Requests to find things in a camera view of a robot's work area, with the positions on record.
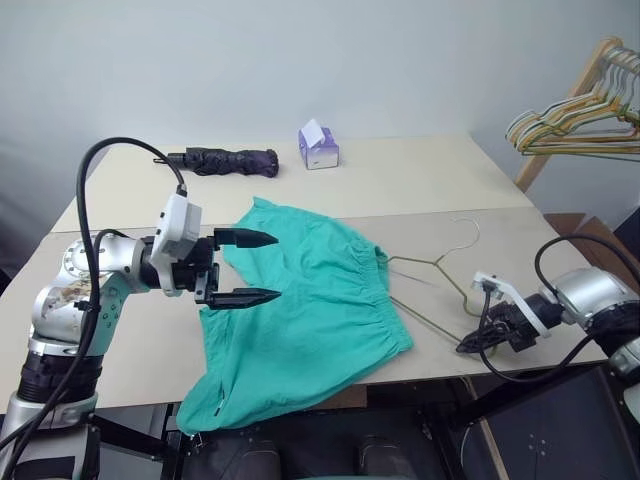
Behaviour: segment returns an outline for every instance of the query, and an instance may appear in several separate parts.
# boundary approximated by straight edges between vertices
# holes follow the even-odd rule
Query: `wooden stand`
[[[576,97],[591,91],[602,75],[600,58],[610,49],[621,46],[622,40],[618,37],[607,37],[602,40],[591,55],[582,75],[573,88],[569,90],[569,96]],[[551,155],[534,155],[529,157],[516,177],[516,186],[523,192],[526,192],[550,158]]]

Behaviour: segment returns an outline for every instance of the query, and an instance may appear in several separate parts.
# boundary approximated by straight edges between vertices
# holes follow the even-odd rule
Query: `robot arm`
[[[507,282],[476,273],[474,288],[489,285],[494,297],[507,294],[514,303],[490,308],[490,323],[467,335],[457,351],[478,353],[509,342],[518,352],[535,345],[536,337],[549,336],[549,329],[560,323],[577,324],[609,357],[616,376],[629,386],[625,403],[640,422],[640,297],[618,277],[597,267],[568,272],[551,283],[554,292],[541,287],[539,294],[523,299]]]
[[[130,294],[162,289],[167,296],[177,296],[187,290],[194,292],[196,303],[213,309],[248,308],[280,295],[260,288],[217,292],[219,266],[214,252],[221,245],[255,248],[277,239],[233,228],[214,229],[213,235],[199,238],[200,219],[200,207],[179,192],[169,197],[160,213],[155,235],[133,239],[109,230],[91,237],[92,244],[99,243],[100,301],[95,332],[62,398],[29,438],[15,469],[5,471],[16,448],[13,438],[40,414],[78,357],[91,278],[84,242],[77,240],[65,250],[58,275],[38,294],[33,307],[27,360],[0,432],[3,479],[97,476],[99,431],[89,420],[98,398],[95,388],[102,359]],[[42,476],[43,471],[51,472],[50,477]]]

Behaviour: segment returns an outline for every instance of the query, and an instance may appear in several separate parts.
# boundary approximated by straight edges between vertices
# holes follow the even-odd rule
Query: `metal clothes hanger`
[[[529,110],[528,112],[525,112],[518,116],[507,128],[507,139],[515,147],[517,145],[517,139],[522,134],[523,129],[526,127],[531,127],[534,121],[543,121],[546,118],[551,119],[554,117],[554,115],[561,114],[566,108],[569,107],[576,108],[578,106],[584,106],[593,102],[602,101],[603,95],[605,95],[608,91],[608,88],[606,86],[606,80],[608,78],[608,76],[606,75],[606,71],[607,68],[605,68],[600,80],[596,82],[590,92],[555,102],[549,105],[542,114],[537,114],[536,112]]]
[[[474,236],[473,240],[471,240],[470,242],[468,242],[468,243],[466,243],[464,245],[460,245],[460,246],[456,246],[456,247],[450,248],[444,254],[442,254],[438,258],[436,258],[435,260],[425,260],[425,259],[422,259],[422,258],[413,258],[413,257],[404,257],[404,256],[400,256],[400,255],[393,255],[393,256],[389,257],[388,259],[386,259],[386,260],[381,260],[380,263],[389,264],[394,260],[402,260],[402,261],[407,261],[407,262],[415,262],[415,263],[422,263],[422,264],[425,264],[425,265],[431,265],[436,270],[438,270],[438,272],[440,272],[440,274],[462,296],[462,299],[463,299],[462,308],[464,309],[465,313],[467,313],[467,315],[469,315],[469,316],[479,318],[480,315],[478,313],[473,312],[469,308],[469,297],[467,296],[466,292],[460,287],[460,285],[458,285],[458,283],[451,277],[451,275],[449,275],[446,272],[446,270],[443,268],[441,263],[447,257],[447,255],[449,255],[450,253],[455,252],[457,250],[465,250],[467,248],[471,248],[476,243],[478,243],[478,241],[480,240],[480,226],[478,225],[478,222],[476,222],[475,220],[470,219],[470,218],[458,218],[458,219],[453,220],[453,222],[454,223],[471,222],[475,226],[475,236]],[[456,342],[456,344],[459,344],[462,341],[456,335],[454,335],[453,333],[449,332],[446,328],[438,325],[436,322],[434,322],[433,320],[429,319],[428,317],[426,317],[425,315],[421,314],[420,312],[416,311],[415,309],[411,308],[409,305],[407,305],[404,302],[400,301],[396,297],[394,297],[394,296],[390,296],[390,297],[391,297],[391,301],[395,305],[397,305],[398,307],[400,307],[403,310],[407,311],[408,313],[412,314],[413,316],[417,317],[418,319],[420,319],[423,323],[427,324],[428,326],[436,329],[440,333],[442,333],[445,336],[449,337],[451,340]]]
[[[640,119],[638,114],[630,109],[635,94],[635,81],[640,74],[640,57],[629,49],[615,47],[607,52],[605,59],[611,62],[609,71],[605,71],[604,75],[608,78],[608,82],[600,81],[592,90],[592,92],[602,92],[604,90],[605,95],[602,101],[597,103],[587,102],[587,106],[577,110],[575,109],[576,105],[580,105],[583,102],[564,104],[564,106],[559,106],[556,109],[550,109],[549,111],[554,114],[553,121],[548,118],[541,119],[529,125],[528,128],[525,128],[520,133],[515,145],[519,151],[523,154],[595,153],[598,156],[606,156],[607,153],[640,153],[640,143],[638,143]],[[632,74],[633,77],[631,88],[627,89],[627,77],[629,74]],[[558,112],[561,111],[565,113],[558,117]],[[522,123],[522,119],[526,116],[527,114],[521,115],[519,117],[520,120],[516,120],[515,123],[518,123],[518,121]],[[616,136],[593,137],[585,136],[584,132],[579,133],[577,136],[569,135],[582,125],[612,117],[630,122],[634,128],[631,130],[617,130],[617,133],[623,133],[623,135]],[[614,142],[614,144],[604,145],[608,142]],[[567,145],[558,147],[558,143],[566,143]],[[600,143],[601,145],[592,147],[591,144],[594,143]],[[626,160],[623,157],[615,157],[615,159]]]
[[[540,116],[540,123],[530,125],[527,130],[531,131],[534,128],[538,128],[544,125],[552,126],[555,123],[555,120],[561,119],[567,111],[575,110],[593,104],[602,104],[604,101],[606,101],[608,93],[611,90],[611,86],[614,84],[614,75],[616,72],[614,67],[614,65],[608,64],[608,68],[605,69],[602,77],[594,85],[590,92],[579,97],[572,97],[565,101],[556,102],[555,104],[548,107],[544,115]],[[520,131],[518,137],[521,138],[523,135],[524,132]],[[515,140],[514,146],[517,143],[519,143],[518,139]]]

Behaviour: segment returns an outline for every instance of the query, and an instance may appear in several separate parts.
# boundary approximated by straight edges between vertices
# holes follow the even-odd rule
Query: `wire hanger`
[[[393,255],[389,258],[387,258],[386,260],[380,260],[380,263],[383,264],[389,264],[394,260],[402,260],[402,261],[407,261],[407,262],[415,262],[415,263],[422,263],[425,265],[431,265],[432,267],[434,267],[436,270],[438,270],[440,272],[440,274],[453,286],[453,288],[462,296],[462,307],[465,311],[465,313],[467,313],[467,315],[470,315],[472,317],[476,317],[479,318],[480,315],[473,312],[470,308],[469,308],[469,297],[467,296],[466,292],[460,287],[460,285],[458,285],[458,283],[451,277],[451,275],[449,275],[445,269],[442,267],[441,262],[447,257],[447,255],[449,255],[452,252],[458,251],[458,250],[466,250],[468,248],[473,247],[476,243],[478,243],[478,241],[480,240],[480,226],[478,225],[478,222],[476,222],[475,220],[471,219],[471,218],[458,218],[453,220],[454,223],[458,223],[458,222],[470,222],[475,226],[475,235],[473,240],[471,240],[470,242],[467,242],[466,244],[463,245],[459,245],[453,248],[450,248],[449,250],[447,250],[444,254],[440,255],[438,258],[436,258],[435,260],[425,260],[422,258],[413,258],[413,257],[404,257],[404,256],[400,256],[400,255]],[[441,327],[440,325],[438,325],[436,322],[434,322],[433,320],[427,318],[425,315],[421,314],[420,312],[416,311],[415,309],[411,308],[410,306],[408,306],[407,304],[405,304],[404,302],[398,300],[396,297],[394,296],[390,296],[391,297],[391,301],[399,306],[400,308],[402,308],[403,310],[406,310],[407,312],[409,312],[410,314],[414,315],[415,317],[419,318],[420,320],[422,320],[424,323],[426,323],[428,326],[438,330],[439,332],[443,333],[444,335],[446,335],[447,337],[449,337],[451,340],[453,340],[456,343],[460,343],[462,341],[462,339],[458,338],[457,336],[455,336],[453,333],[449,332],[447,329]]]
[[[507,140],[523,155],[562,153],[640,162],[633,157],[640,155],[640,109],[634,109],[640,56],[614,46],[602,54],[599,65],[600,78],[590,92],[555,102],[542,114],[529,110],[519,115],[507,128]],[[583,129],[609,119],[617,119],[622,128]]]

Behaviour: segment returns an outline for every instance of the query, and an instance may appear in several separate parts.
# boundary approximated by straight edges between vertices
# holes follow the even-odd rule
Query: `clothing rack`
[[[587,62],[582,75],[580,75],[578,81],[571,88],[571,90],[569,90],[569,96],[576,97],[578,95],[582,95],[591,91],[596,82],[606,71],[607,66],[611,63],[622,68],[626,68],[626,65],[623,62],[619,61],[618,57],[615,57],[611,60],[605,60],[604,58],[609,50],[615,47],[622,46],[622,40],[618,37],[612,36],[603,39],[591,55],[591,58]],[[632,71],[631,73],[638,74],[640,72]],[[516,177],[516,186],[523,192],[526,192],[550,158],[550,154],[538,154],[531,156],[523,165],[520,173]]]

